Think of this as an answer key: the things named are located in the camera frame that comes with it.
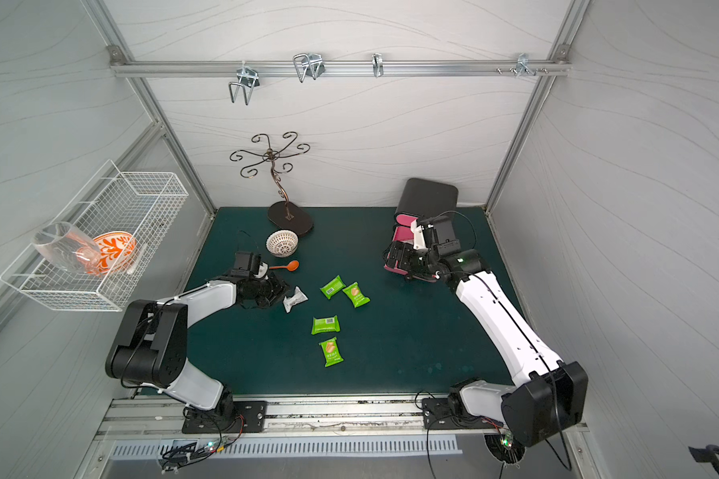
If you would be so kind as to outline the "white cookie pack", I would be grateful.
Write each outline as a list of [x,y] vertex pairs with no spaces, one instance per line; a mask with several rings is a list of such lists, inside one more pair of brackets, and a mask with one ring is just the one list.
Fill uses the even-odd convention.
[[295,287],[293,294],[283,299],[283,306],[286,313],[290,313],[296,305],[301,305],[307,300],[306,294],[299,287]]

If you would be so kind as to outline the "black pink drawer cabinet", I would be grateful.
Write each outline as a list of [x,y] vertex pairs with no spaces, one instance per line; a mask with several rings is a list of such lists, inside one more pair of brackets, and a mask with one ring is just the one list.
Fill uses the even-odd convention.
[[420,178],[405,183],[403,195],[395,210],[395,226],[413,218],[455,214],[459,189],[453,185]]

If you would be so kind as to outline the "green cookie pack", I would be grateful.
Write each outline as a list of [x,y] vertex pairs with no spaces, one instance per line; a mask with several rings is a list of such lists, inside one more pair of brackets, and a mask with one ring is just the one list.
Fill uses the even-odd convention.
[[367,305],[371,301],[371,299],[361,291],[356,281],[345,287],[343,293],[350,299],[355,309]]
[[338,345],[337,337],[319,343],[325,359],[325,367],[331,367],[344,361]]
[[340,275],[336,275],[331,281],[320,288],[321,293],[326,299],[331,299],[334,295],[340,293],[346,287]]

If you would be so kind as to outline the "green cookie pack barcode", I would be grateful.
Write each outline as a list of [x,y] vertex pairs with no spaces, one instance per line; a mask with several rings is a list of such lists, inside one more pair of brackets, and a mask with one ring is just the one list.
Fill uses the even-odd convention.
[[339,333],[341,326],[336,315],[333,317],[321,317],[313,319],[311,335],[321,335],[322,333]]

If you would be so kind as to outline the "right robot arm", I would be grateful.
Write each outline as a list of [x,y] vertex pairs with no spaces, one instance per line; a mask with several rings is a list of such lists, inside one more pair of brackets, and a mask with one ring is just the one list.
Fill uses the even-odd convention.
[[505,445],[529,447],[577,425],[588,375],[534,332],[476,249],[463,249],[451,212],[403,215],[385,252],[385,269],[407,279],[445,283],[473,314],[501,355],[508,385],[467,379],[447,397],[459,421],[480,419],[505,431]]

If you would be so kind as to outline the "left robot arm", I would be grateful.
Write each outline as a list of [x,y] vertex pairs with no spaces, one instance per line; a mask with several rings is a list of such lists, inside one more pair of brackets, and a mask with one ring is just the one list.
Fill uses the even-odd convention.
[[167,299],[132,301],[105,360],[105,372],[125,387],[153,388],[196,410],[219,409],[231,391],[191,363],[189,329],[235,305],[268,309],[280,303],[289,288],[258,253],[238,251],[229,271],[201,287]]

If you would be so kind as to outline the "orange spoon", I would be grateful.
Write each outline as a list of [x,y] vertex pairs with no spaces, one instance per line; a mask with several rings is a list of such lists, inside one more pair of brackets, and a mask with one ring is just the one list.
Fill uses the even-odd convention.
[[290,273],[293,273],[294,271],[297,271],[300,267],[299,261],[290,261],[287,265],[271,265],[269,267],[270,271],[289,271]]

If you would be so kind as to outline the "white patterned small bowl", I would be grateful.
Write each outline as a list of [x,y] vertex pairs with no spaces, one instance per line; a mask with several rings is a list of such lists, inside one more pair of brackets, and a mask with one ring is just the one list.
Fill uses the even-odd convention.
[[274,257],[289,257],[297,251],[299,236],[290,230],[272,233],[266,241],[266,248]]

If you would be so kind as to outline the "brown metal hook stand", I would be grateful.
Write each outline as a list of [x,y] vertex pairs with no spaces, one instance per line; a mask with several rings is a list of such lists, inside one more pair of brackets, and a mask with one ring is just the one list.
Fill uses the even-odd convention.
[[241,167],[240,176],[244,179],[253,179],[260,173],[261,168],[268,168],[270,177],[274,182],[280,200],[269,206],[267,211],[268,220],[280,230],[288,230],[295,233],[299,238],[307,235],[314,228],[314,220],[301,207],[296,205],[283,185],[283,177],[294,169],[291,159],[306,155],[311,151],[308,143],[299,141],[299,134],[295,131],[283,133],[282,138],[288,143],[275,148],[271,137],[266,133],[253,135],[252,144],[264,142],[266,149],[259,153],[246,149],[237,149],[229,155],[233,163],[240,163],[245,157],[255,158],[249,165]]

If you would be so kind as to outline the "green mat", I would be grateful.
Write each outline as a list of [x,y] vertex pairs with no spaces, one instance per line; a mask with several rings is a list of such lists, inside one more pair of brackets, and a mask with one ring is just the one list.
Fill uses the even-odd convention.
[[[441,393],[471,378],[507,384],[501,355],[473,314],[443,283],[407,281],[383,268],[393,238],[391,208],[313,208],[286,273],[308,300],[286,313],[231,307],[189,329],[188,356],[236,394]],[[340,275],[371,299],[354,308],[320,288]],[[311,335],[313,319],[339,319],[339,333]],[[325,367],[319,343],[337,337],[344,361]]]

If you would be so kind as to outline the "green cookie pack bottom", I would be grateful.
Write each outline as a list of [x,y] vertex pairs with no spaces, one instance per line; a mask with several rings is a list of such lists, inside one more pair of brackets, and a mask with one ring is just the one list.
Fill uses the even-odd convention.
[[325,367],[331,367],[344,361],[338,345],[337,337],[319,343],[325,359]]

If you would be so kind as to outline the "clear glass cup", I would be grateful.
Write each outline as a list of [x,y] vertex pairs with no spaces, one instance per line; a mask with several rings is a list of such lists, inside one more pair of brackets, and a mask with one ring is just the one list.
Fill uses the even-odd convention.
[[34,234],[31,243],[48,263],[66,273],[100,273],[102,255],[97,243],[72,223],[46,226]]

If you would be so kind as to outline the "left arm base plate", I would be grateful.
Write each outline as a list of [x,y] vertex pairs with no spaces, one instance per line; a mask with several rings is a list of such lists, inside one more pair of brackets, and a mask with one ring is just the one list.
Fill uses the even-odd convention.
[[269,403],[263,400],[222,402],[215,409],[184,408],[184,434],[261,433]]

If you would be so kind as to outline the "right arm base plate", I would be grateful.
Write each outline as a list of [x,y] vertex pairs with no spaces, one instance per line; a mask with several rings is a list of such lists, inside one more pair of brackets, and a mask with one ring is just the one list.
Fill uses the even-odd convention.
[[423,427],[434,430],[488,430],[501,432],[504,424],[498,420],[456,413],[445,398],[425,397],[419,402]]

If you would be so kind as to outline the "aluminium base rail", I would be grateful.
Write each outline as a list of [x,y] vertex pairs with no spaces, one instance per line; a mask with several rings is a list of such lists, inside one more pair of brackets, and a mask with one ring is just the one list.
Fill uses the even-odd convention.
[[[425,402],[445,399],[427,392],[371,395],[240,395],[240,425],[251,435],[271,437],[397,435],[423,433],[429,424]],[[97,440],[179,438],[184,405],[163,395],[113,400],[95,433]]]

